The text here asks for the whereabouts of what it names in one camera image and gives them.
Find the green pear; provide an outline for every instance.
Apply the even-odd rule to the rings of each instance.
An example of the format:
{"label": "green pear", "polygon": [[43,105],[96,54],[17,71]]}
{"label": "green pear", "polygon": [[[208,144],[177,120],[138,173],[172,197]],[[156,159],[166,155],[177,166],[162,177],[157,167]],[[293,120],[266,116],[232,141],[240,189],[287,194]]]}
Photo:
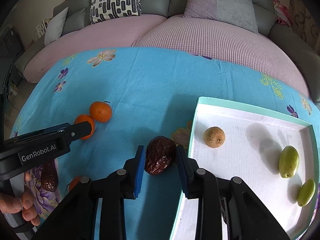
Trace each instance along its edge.
{"label": "green pear", "polygon": [[298,205],[304,207],[312,199],[316,191],[316,184],[313,179],[308,179],[298,192]]}
{"label": "green pear", "polygon": [[292,178],[299,167],[299,154],[292,146],[286,146],[280,155],[279,172],[282,178]]}

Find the brown fruit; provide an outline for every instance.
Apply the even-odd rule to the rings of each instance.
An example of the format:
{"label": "brown fruit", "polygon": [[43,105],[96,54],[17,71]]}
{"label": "brown fruit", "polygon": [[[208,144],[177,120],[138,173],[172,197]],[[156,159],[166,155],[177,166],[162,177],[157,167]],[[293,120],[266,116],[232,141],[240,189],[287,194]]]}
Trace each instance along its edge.
{"label": "brown fruit", "polygon": [[147,146],[144,170],[150,175],[157,175],[163,172],[175,159],[175,142],[164,136],[157,136]]}
{"label": "brown fruit", "polygon": [[44,190],[55,192],[58,187],[58,174],[54,160],[42,164],[41,187]]}
{"label": "brown fruit", "polygon": [[222,129],[219,127],[210,127],[205,130],[203,134],[203,140],[205,144],[211,148],[220,147],[226,139],[226,136]]}

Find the black and white patterned pillow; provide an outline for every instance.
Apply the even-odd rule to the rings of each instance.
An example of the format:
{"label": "black and white patterned pillow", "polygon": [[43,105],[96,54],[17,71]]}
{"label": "black and white patterned pillow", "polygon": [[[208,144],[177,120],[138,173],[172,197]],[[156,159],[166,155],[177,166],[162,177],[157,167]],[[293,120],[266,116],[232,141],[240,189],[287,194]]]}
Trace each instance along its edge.
{"label": "black and white patterned pillow", "polygon": [[141,15],[140,0],[92,0],[92,24],[131,15]]}

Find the purple pillow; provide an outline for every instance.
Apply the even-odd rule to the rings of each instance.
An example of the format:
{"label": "purple pillow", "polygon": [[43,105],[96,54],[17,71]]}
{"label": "purple pillow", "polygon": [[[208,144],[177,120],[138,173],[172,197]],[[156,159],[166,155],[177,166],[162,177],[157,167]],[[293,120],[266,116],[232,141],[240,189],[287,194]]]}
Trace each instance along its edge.
{"label": "purple pillow", "polygon": [[217,20],[258,33],[251,0],[188,0],[183,17]]}

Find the screw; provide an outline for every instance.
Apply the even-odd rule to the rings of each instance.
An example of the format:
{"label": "screw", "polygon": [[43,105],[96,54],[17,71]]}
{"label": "screw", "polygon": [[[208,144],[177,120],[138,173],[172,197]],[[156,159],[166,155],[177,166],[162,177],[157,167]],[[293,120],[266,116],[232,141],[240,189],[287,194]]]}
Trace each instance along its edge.
{"label": "screw", "polygon": [[118,175],[124,175],[124,174],[126,174],[127,173],[127,171],[125,170],[125,169],[119,169],[119,170],[117,170],[117,174]]}
{"label": "screw", "polygon": [[197,173],[199,175],[204,175],[205,174],[205,169],[197,169]]}
{"label": "screw", "polygon": [[239,178],[239,177],[233,177],[233,182],[236,183],[236,184],[240,184],[242,182],[242,179]]}
{"label": "screw", "polygon": [[83,184],[87,184],[89,182],[89,178],[88,177],[81,177],[80,182]]}

